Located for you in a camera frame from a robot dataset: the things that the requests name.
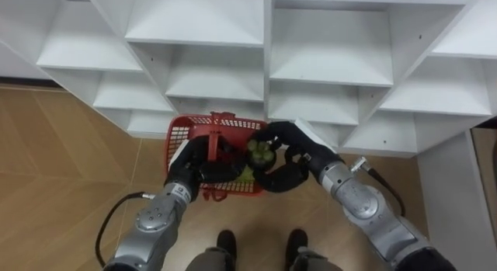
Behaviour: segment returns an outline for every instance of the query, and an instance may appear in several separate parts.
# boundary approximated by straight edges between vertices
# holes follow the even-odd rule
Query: white shelving unit
[[[142,109],[172,112],[157,87],[141,73],[106,73],[102,76],[93,106],[109,109]]]
[[[314,122],[357,125],[357,88],[272,82],[269,118],[294,120],[297,117]]]
[[[386,12],[277,9],[271,79],[392,86]]]
[[[42,68],[142,71],[89,2],[65,2],[36,65]]]
[[[262,51],[229,47],[178,47],[167,96],[264,101]]]
[[[262,47],[263,0],[135,0],[134,42]]]
[[[0,0],[0,43],[135,137],[302,117],[411,157],[497,115],[497,0]]]

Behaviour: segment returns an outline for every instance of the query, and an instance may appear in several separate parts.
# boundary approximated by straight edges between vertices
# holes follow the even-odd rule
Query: cable connector
[[[141,197],[148,199],[148,200],[153,200],[155,198],[155,194],[152,193],[143,193]]]
[[[367,163],[366,158],[363,156],[355,160],[355,162],[350,166],[350,171],[354,174],[358,172],[360,169],[366,172],[370,171],[371,169],[371,166],[369,165],[369,163]]]

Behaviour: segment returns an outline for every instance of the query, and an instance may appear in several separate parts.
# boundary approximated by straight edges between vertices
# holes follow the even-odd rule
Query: wooden floor
[[[0,269],[99,270],[93,245],[103,218],[125,193],[161,189],[163,144],[129,137],[66,92],[0,89]],[[398,189],[408,219],[426,233],[416,160],[370,163]],[[131,201],[116,212],[103,239],[105,257],[143,205]],[[183,217],[164,270],[184,270],[224,228],[237,236],[238,270],[281,270],[294,228],[305,229],[310,246],[345,271],[382,270],[364,236],[313,179],[289,193],[198,199]]]

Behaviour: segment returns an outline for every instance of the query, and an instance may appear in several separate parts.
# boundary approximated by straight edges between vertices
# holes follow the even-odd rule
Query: white label
[[[322,181],[321,186],[326,189],[327,193],[331,193],[332,187],[333,187],[333,182],[331,179],[328,179],[328,177],[325,176],[325,177],[323,177],[323,181]]]
[[[186,202],[186,204],[188,204],[192,200],[192,197],[190,196],[188,189],[180,184],[175,184],[171,193],[183,199]]]

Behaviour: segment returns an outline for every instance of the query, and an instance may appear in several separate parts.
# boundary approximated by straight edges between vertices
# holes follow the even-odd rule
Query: black cable
[[[401,216],[405,217],[405,205],[404,201],[402,200],[401,196],[395,191],[393,187],[388,184],[388,182],[383,179],[383,177],[374,169],[369,169],[367,171],[367,174],[369,174],[373,179],[377,180],[385,189],[388,189],[388,191],[395,197],[395,199],[398,202],[398,205],[401,207]]]
[[[130,194],[126,195],[125,197],[121,198],[119,201],[117,201],[116,205],[114,205],[114,207],[112,207],[112,209],[110,209],[109,213],[107,214],[106,219],[103,221],[102,226],[100,227],[100,231],[99,231],[98,235],[96,236],[96,241],[95,241],[96,258],[99,261],[102,268],[106,265],[106,262],[103,260],[102,253],[100,252],[100,242],[102,241],[103,232],[105,232],[107,224],[110,221],[110,218],[112,217],[114,212],[116,212],[117,208],[119,208],[119,206],[122,203],[124,203],[126,200],[136,199],[136,198],[144,198],[143,197],[144,193],[145,192],[130,193]]]

